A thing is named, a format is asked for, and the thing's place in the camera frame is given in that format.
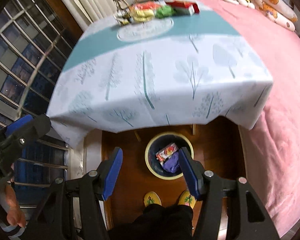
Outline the person's left hand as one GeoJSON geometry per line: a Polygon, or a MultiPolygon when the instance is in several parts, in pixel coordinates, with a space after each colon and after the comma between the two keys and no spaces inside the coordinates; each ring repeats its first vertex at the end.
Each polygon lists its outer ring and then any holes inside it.
{"type": "Polygon", "coordinates": [[[5,187],[6,203],[8,205],[7,221],[12,226],[20,226],[24,228],[26,226],[26,219],[23,211],[21,210],[19,203],[16,199],[15,191],[11,185],[5,187]]]}

